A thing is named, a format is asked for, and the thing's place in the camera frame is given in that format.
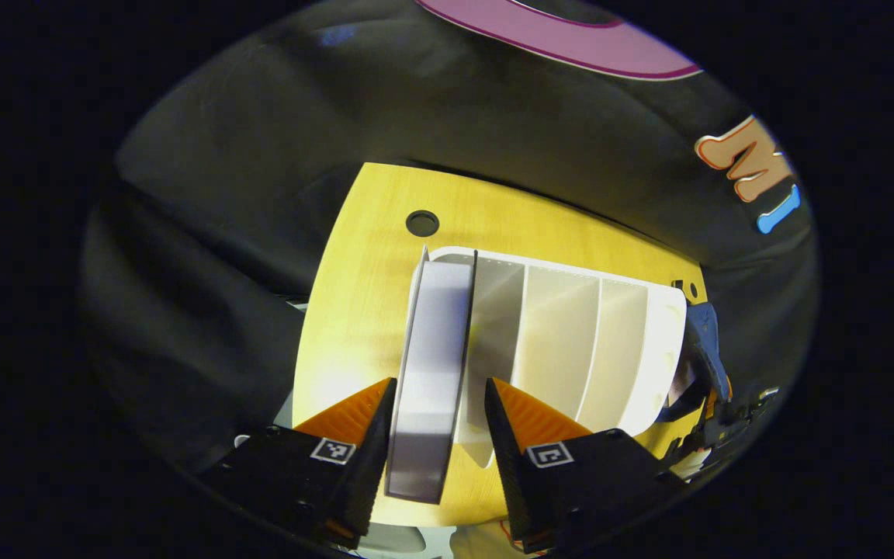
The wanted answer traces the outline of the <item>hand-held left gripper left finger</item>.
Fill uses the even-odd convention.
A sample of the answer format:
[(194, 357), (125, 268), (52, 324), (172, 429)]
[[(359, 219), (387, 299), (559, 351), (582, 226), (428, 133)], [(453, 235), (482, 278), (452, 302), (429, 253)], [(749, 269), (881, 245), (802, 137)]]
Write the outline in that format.
[(395, 392), (386, 378), (293, 429), (256, 429), (220, 460), (220, 495), (291, 534), (356, 548), (386, 466)]

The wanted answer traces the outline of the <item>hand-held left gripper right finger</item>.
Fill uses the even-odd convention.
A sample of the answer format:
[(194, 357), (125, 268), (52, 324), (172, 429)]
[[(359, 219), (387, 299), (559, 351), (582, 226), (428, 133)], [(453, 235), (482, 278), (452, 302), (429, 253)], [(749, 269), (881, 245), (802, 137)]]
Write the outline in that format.
[(508, 534), (525, 554), (583, 554), (682, 495), (682, 480), (623, 429), (589, 431), (499, 378), (483, 409)]

